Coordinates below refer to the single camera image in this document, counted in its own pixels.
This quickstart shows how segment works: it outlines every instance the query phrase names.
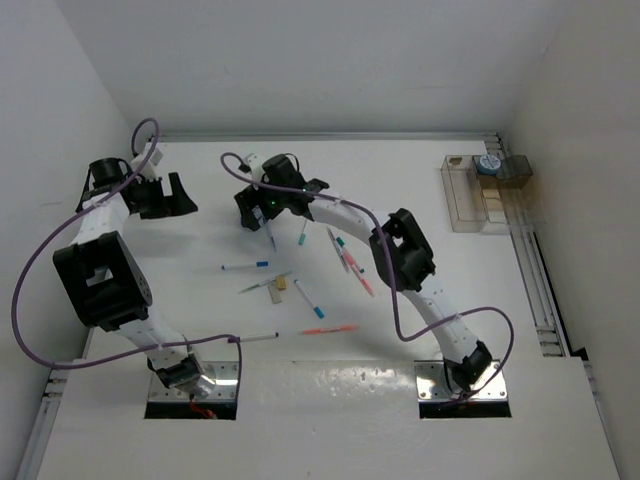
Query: rectangular cutout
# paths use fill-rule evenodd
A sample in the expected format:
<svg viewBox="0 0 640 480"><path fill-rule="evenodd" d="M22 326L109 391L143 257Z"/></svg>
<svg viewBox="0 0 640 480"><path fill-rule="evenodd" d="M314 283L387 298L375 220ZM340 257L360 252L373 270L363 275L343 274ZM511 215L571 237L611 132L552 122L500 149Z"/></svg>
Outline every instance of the rectangular cutout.
<svg viewBox="0 0 640 480"><path fill-rule="evenodd" d="M146 419L194 419L194 420L235 420L238 404L236 387L238 385L237 362L203 362L202 367L210 378L215 378L216 387L207 398L197 400L197 409L211 411L214 418L194 411L189 405L189 396L175 388L165 388L160 379L152 373L147 405Z"/></svg>
<svg viewBox="0 0 640 480"><path fill-rule="evenodd" d="M443 405L457 398L450 389L442 361L416 362L416 387L420 418L510 418L509 395L502 372L490 384L487 380L499 362L494 360L489 368L471 386L482 390L472 400L458 405Z"/></svg>

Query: transparent container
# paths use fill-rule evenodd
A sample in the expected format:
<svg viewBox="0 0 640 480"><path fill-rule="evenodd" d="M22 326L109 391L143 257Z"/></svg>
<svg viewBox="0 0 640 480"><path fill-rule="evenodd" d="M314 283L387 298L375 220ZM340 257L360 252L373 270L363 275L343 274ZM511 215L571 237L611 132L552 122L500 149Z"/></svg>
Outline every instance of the transparent container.
<svg viewBox="0 0 640 480"><path fill-rule="evenodd" d="M447 156L440 171L453 231L479 232L487 214L473 157Z"/></svg>
<svg viewBox="0 0 640 480"><path fill-rule="evenodd" d="M531 206L535 184L524 156L502 160L496 175L478 173L480 156L447 156L442 164L449 218L454 232L506 235L515 229L533 228Z"/></svg>

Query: blue lid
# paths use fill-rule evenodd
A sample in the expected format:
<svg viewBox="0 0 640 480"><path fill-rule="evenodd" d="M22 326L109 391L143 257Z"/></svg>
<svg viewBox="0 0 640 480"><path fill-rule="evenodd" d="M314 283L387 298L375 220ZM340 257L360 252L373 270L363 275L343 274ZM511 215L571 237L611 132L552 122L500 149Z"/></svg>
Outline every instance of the blue lid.
<svg viewBox="0 0 640 480"><path fill-rule="evenodd" d="M495 155L482 155L476 162L478 172L484 175L495 175L501 166L502 161Z"/></svg>

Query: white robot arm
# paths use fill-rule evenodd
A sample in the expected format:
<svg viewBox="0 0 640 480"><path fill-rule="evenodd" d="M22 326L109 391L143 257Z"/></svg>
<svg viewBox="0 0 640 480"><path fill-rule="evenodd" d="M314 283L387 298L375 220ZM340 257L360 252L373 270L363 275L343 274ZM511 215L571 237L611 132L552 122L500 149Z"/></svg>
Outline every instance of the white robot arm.
<svg viewBox="0 0 640 480"><path fill-rule="evenodd" d="M132 164L143 158L138 156ZM154 154L158 159L159 152ZM71 244L56 251L53 262L80 320L88 327L113 331L137 347L182 342L184 337L165 324L153 306L144 274L122 240L124 223L141 218L163 218L197 211L177 173L169 174L172 194L165 196L161 178L152 165L121 193L101 200L120 185L131 167L122 159L106 158L89 166L78 210L97 208L83 217ZM167 388L206 397L215 379L204 375L194 351L185 346L161 347L146 352L148 365Z"/></svg>
<svg viewBox="0 0 640 480"><path fill-rule="evenodd" d="M276 155L265 161L252 154L243 160L240 170L251 173L254 182L260 182L265 187L296 189L296 192L278 191L255 183L246 187L234 197L240 209L242 226L258 230L261 223L256 213L260 218L270 220L284 209L311 221L334 226L371 247L378 274L390 285L383 240L376 233L371 217L343 202L314 195L322 191L322 195L341 198L339 194L331 192L329 185L322 180L306 181L299 171L299 164L298 168L294 167L288 155ZM405 209L391 214L373 214L382 225L391 254L397 291L414 305L427 325L456 317L458 312L447 299L435 275L431 247L413 215ZM433 333L440 344L445 365L451 371L451 378L463 390L469 391L491 363L489 350L467 328L462 317L454 318L433 330Z"/></svg>

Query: pen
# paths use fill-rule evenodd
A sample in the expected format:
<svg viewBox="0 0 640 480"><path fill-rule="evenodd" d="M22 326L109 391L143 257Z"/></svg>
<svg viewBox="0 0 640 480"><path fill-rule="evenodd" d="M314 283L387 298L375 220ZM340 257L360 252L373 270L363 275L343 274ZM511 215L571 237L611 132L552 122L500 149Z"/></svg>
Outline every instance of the pen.
<svg viewBox="0 0 640 480"><path fill-rule="evenodd" d="M336 237L333 235L333 232L331 231L331 229L329 227L327 227L327 233L329 234L329 238L331 239L331 244L333 245L333 248L335 249L336 253L338 254L338 258L340 259L340 262L342 262L342 266L344 268L344 271L349 273L349 267L347 266L347 262L344 259L344 255L342 255L342 250L340 249L340 245L338 245Z"/></svg>
<svg viewBox="0 0 640 480"><path fill-rule="evenodd" d="M316 312L316 315L318 315L318 318L324 318L324 313L322 313L322 310L320 309L320 307L313 302L313 300L311 299L311 295L309 295L307 291L304 289L304 287L300 283L300 280L296 278L293 281L293 284L296 286L296 288L300 292L300 295L302 295L302 297L307 301L311 309L314 312Z"/></svg>
<svg viewBox="0 0 640 480"><path fill-rule="evenodd" d="M280 277L280 276L286 277L287 275L291 275L292 273L293 272L291 270L289 270L288 272L280 273L280 274L276 275L275 277L267 278L266 280L258 282L255 285L251 285L250 287L247 287L244 290L240 290L240 292L238 292L238 293L244 293L244 292L248 292L250 290L254 290L256 288L259 288L259 287L264 287L266 285L269 285L271 282L275 282L277 277Z"/></svg>
<svg viewBox="0 0 640 480"><path fill-rule="evenodd" d="M275 332L267 335L242 335L242 336L239 336L238 338L240 339L240 343L247 343L247 342L257 342L258 340L272 340L274 338L278 338L279 336L280 334L278 332ZM233 338L229 338L227 340L227 343L236 343L236 340Z"/></svg>
<svg viewBox="0 0 640 480"><path fill-rule="evenodd" d="M362 273L360 273L358 271L358 267L355 266L355 264L351 264L351 270L353 270L353 273L355 273L356 277L358 277L358 280L360 280L360 283L362 284L362 286L364 287L364 289L367 291L367 293L369 295L371 295L372 297L375 297L376 294L373 291L373 288L371 287L371 284L369 282L367 282L367 279L364 278L362 276Z"/></svg>
<svg viewBox="0 0 640 480"><path fill-rule="evenodd" d="M264 226L267 229L267 235L269 235L269 238L271 239L271 245L273 245L273 251L277 253L278 248L276 247L276 239L273 238L273 233L271 233L271 224L269 223L268 220L265 220Z"/></svg>
<svg viewBox="0 0 640 480"><path fill-rule="evenodd" d="M302 231L300 232L300 238L298 238L298 245L303 245L304 239L307 238L307 234L304 233L304 229L307 228L308 221L309 220L307 220L306 218L304 219L304 223L302 224Z"/></svg>
<svg viewBox="0 0 640 480"><path fill-rule="evenodd" d="M271 245L273 245L273 249L277 252L278 249L276 248L276 241L273 238L273 233L271 233L271 226L269 225L269 221L262 214L262 210L260 210L260 207L255 206L251 209L251 213L253 214L253 217L258 221L258 224L261 227L265 227L265 230L267 231L267 235L271 240Z"/></svg>
<svg viewBox="0 0 640 480"><path fill-rule="evenodd" d="M269 262L255 262L255 263L243 263L240 265L223 265L222 269L227 272L229 270L244 270L246 268L259 268L259 267L268 267Z"/></svg>
<svg viewBox="0 0 640 480"><path fill-rule="evenodd" d="M342 254L344 255L344 258L346 258L347 263L355 265L360 273L364 273L364 268L358 265L358 262L353 258L353 255L351 255L349 250L347 250L347 246L344 244L344 241L340 237L336 238L336 241L338 242L338 245L340 245L340 248L342 248Z"/></svg>
<svg viewBox="0 0 640 480"><path fill-rule="evenodd" d="M303 330L300 335L318 335L320 333L334 333L334 332L352 332L357 330L359 325L341 325L339 327L326 327L326 328L311 328L309 330Z"/></svg>

